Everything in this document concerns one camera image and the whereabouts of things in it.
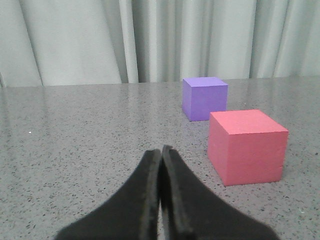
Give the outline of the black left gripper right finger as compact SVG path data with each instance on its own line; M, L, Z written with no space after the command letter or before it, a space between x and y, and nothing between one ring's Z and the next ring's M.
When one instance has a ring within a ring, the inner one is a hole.
M160 200L168 240L275 240L267 225L207 188L169 145L162 149Z

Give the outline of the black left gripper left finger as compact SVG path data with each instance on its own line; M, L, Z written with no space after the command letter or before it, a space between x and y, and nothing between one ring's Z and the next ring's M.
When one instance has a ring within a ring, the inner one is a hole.
M147 150L121 188L104 204L63 228L57 240L155 240L162 154Z

